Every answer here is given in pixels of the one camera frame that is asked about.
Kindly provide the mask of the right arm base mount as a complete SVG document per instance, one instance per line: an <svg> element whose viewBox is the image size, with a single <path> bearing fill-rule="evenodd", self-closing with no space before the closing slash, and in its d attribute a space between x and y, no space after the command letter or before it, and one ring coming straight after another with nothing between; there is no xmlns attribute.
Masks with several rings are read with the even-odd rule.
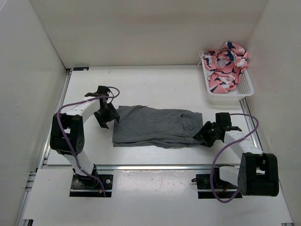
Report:
<svg viewBox="0 0 301 226"><path fill-rule="evenodd" d="M220 179L221 167L232 167L236 171L238 168L234 165L217 165L214 167L213 172L213 188L218 199L222 201L232 201L233 199L241 199L242 194L236 193L238 187L236 183L224 181ZM211 189L210 184L210 172L211 168L197 169L195 176L191 179L191 183L197 186L199 199L216 199Z"/></svg>

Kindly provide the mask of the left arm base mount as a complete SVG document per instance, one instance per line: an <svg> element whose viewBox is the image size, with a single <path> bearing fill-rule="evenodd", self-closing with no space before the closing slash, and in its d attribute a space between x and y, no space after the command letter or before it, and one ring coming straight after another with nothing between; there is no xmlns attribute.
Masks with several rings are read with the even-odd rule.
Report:
<svg viewBox="0 0 301 226"><path fill-rule="evenodd" d="M111 198L113 187L113 174L98 174L105 192L97 180L91 177L73 174L70 186L70 197Z"/></svg>

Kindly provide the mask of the grey shorts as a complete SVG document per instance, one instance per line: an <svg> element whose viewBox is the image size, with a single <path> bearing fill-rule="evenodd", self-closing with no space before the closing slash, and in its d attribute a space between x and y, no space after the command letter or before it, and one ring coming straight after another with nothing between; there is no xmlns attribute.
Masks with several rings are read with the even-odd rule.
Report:
<svg viewBox="0 0 301 226"><path fill-rule="evenodd" d="M203 127L201 113L183 109L155 109L147 106L119 106L114 124L114 147L157 146L185 148L198 146L202 139L194 136Z"/></svg>

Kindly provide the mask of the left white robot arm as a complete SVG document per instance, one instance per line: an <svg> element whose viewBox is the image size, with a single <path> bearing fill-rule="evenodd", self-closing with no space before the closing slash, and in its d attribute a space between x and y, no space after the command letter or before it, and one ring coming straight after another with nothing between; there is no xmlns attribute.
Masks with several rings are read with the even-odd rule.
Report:
<svg viewBox="0 0 301 226"><path fill-rule="evenodd" d="M99 177L95 165L84 152L84 123L94 116L101 128L107 123L119 121L120 116L106 98L92 98L67 104L54 114L50 135L50 148L64 156L72 165L74 173L83 176L82 183L87 188L98 185Z"/></svg>

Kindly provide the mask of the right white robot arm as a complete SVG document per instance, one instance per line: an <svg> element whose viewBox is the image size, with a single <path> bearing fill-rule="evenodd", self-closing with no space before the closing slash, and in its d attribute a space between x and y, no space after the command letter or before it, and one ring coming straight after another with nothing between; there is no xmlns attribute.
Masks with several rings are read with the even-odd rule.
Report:
<svg viewBox="0 0 301 226"><path fill-rule="evenodd" d="M214 186L222 188L227 183L237 187L242 196L269 196L276 197L279 193L277 157L271 153L264 153L256 148L237 126L206 122L193 137L201 140L205 147L212 147L216 140L222 141L225 146L215 156L210 170L210 188L216 199ZM223 151L231 148L240 158L239 168L230 165L218 166L219 172L214 173L216 161Z"/></svg>

